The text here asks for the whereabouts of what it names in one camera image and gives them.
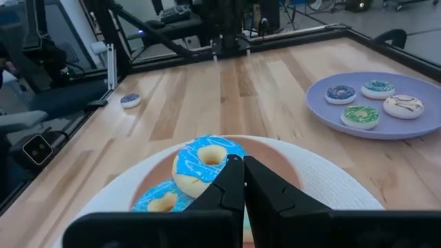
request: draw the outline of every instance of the wooden table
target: wooden table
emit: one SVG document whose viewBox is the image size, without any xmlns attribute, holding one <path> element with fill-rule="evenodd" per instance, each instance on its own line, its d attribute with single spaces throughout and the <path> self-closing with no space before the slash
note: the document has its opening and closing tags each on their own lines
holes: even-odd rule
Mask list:
<svg viewBox="0 0 441 248">
<path fill-rule="evenodd" d="M 284 140 L 334 162 L 387 209 L 441 209 L 441 132 L 370 141 L 318 122 L 305 104 L 315 81 L 353 71 L 428 80 L 350 39 L 132 75 L 0 218 L 2 247 L 51 247 L 93 195 L 127 168 L 202 134 Z M 119 99 L 142 94 L 122 110 Z"/>
</svg>

